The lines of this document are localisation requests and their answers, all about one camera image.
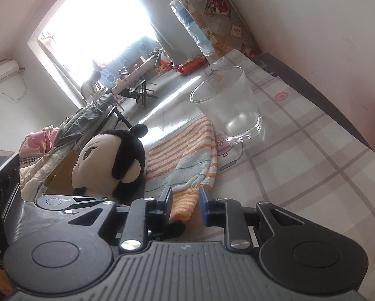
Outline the floral patterned folded mattress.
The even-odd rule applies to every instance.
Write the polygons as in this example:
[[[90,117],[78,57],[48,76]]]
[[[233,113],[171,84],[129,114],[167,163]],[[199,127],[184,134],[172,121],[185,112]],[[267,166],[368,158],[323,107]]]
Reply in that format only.
[[[248,57],[260,49],[229,0],[179,0],[203,32],[209,55],[221,57],[238,50]]]

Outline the wall air conditioner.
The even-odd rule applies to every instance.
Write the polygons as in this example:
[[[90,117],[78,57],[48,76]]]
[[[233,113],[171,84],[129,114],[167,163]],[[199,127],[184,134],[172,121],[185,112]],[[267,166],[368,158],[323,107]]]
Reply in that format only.
[[[0,61],[0,83],[19,72],[19,65],[15,60],[4,59]]]

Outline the seated person at window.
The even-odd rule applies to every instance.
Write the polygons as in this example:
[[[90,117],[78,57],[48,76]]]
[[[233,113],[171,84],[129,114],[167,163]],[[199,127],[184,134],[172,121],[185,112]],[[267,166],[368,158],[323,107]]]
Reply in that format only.
[[[81,85],[81,95],[86,101],[90,95],[100,90],[98,81],[101,79],[101,67],[93,60],[92,61],[92,75]]]

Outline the orange striped towel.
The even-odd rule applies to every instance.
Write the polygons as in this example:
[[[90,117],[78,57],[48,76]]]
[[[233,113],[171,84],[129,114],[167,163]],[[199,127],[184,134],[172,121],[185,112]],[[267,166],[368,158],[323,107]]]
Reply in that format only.
[[[171,221],[187,222],[198,203],[199,188],[213,188],[217,148],[212,123],[198,116],[147,149],[146,197],[172,189]]]

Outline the plush doll red shirt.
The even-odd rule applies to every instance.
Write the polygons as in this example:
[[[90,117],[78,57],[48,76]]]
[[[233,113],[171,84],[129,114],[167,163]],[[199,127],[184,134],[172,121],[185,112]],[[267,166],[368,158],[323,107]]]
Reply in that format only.
[[[90,139],[73,167],[73,194],[127,205],[142,197],[146,157],[141,138],[147,133],[146,125],[137,124]]]

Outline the plaid patterned tablecloth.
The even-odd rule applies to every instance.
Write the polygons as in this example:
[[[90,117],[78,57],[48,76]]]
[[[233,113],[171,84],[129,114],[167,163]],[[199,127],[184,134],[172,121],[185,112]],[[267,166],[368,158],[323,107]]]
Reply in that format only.
[[[219,156],[214,196],[245,206],[269,201],[344,234],[375,267],[375,153],[261,62],[230,52],[245,70],[263,134]]]

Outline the folding stool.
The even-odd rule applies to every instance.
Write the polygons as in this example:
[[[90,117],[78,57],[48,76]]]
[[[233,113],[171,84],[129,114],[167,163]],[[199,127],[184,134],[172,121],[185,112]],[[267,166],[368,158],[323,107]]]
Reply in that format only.
[[[154,85],[153,82],[148,82],[147,80],[138,80],[137,84],[130,90],[132,94],[139,95],[141,105],[147,107],[147,98],[157,99],[158,97],[154,95],[154,90],[149,89],[148,85]]]

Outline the brown cardboard box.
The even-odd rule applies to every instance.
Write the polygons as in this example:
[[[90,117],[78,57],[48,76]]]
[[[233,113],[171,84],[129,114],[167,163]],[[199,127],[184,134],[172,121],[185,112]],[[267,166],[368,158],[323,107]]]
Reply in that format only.
[[[47,188],[45,195],[70,196],[73,194],[71,175],[78,157],[79,153],[73,150],[54,169],[43,184]]]

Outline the bed with quilts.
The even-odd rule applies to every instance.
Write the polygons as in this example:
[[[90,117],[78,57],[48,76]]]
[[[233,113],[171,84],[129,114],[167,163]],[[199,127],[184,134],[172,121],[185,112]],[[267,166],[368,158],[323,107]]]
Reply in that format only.
[[[43,194],[44,187],[71,152],[79,152],[92,137],[115,128],[108,124],[112,116],[130,128],[122,115],[120,101],[112,94],[81,108],[59,127],[47,126],[28,134],[20,148],[20,190],[25,201]]]

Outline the clear drinking glass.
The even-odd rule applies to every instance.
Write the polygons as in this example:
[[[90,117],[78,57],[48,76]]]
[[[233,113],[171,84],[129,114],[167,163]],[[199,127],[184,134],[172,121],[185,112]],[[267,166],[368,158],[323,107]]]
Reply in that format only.
[[[240,66],[214,72],[192,90],[190,101],[229,144],[238,144],[260,134],[259,107],[250,81]]]

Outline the low table with items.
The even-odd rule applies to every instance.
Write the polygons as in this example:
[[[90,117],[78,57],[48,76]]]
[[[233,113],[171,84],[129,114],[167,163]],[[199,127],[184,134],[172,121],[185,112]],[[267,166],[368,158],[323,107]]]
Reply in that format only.
[[[156,64],[156,58],[150,58],[144,62],[141,66],[137,67],[131,74],[128,74],[123,79],[116,80],[116,85],[111,89],[114,95],[118,95],[121,91],[127,88],[131,83],[138,80],[144,73],[154,68]]]

